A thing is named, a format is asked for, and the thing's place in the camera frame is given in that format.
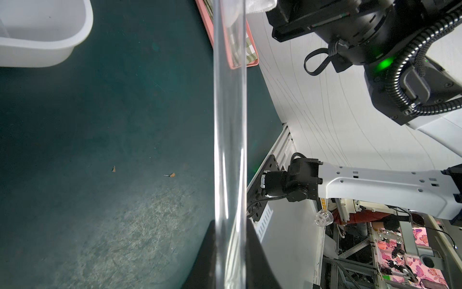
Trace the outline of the white wipe cloth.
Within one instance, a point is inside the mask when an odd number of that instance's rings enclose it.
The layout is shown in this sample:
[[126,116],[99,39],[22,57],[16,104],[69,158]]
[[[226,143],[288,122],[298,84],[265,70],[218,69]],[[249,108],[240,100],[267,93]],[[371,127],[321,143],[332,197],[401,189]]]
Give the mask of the white wipe cloth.
[[255,14],[269,12],[277,5],[277,0],[220,1],[225,24],[232,26],[244,13]]

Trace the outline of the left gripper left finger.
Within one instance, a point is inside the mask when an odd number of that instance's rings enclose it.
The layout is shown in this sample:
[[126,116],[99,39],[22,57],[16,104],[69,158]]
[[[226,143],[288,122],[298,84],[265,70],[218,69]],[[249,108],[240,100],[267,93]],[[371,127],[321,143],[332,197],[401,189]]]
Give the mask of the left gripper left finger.
[[182,289],[214,289],[216,265],[215,221],[211,221]]

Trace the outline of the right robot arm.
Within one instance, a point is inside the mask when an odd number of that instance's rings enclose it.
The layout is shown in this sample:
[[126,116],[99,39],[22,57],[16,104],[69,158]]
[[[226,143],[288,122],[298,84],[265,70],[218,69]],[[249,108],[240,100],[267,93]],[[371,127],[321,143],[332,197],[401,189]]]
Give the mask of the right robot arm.
[[[336,72],[362,66],[376,110],[399,125],[458,113],[462,87],[427,57],[432,44],[462,23],[460,1],[278,1],[265,12],[271,37],[288,42],[316,34],[326,43],[310,53]],[[462,222],[462,168],[401,172],[333,166],[302,153],[282,171],[261,176],[264,202],[345,198],[408,208]]]

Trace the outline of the test tube blue cap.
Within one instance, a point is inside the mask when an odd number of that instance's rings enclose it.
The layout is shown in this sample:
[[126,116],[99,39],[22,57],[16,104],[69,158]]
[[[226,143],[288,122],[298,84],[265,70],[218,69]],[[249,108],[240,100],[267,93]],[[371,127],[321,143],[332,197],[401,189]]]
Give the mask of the test tube blue cap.
[[246,287],[245,1],[214,1],[215,285]]

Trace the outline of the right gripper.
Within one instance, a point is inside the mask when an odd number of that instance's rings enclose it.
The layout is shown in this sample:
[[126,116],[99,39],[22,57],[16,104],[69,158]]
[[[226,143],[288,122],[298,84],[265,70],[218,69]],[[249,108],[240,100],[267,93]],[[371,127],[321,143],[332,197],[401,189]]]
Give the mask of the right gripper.
[[315,33],[325,42],[359,43],[373,35],[392,1],[278,1],[266,13],[278,42]]

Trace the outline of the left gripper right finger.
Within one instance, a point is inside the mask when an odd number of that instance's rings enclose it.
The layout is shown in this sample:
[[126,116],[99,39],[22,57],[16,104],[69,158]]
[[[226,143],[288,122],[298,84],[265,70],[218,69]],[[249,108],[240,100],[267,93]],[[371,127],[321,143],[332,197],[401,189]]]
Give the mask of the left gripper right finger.
[[245,274],[247,289],[281,289],[251,219],[246,221]]

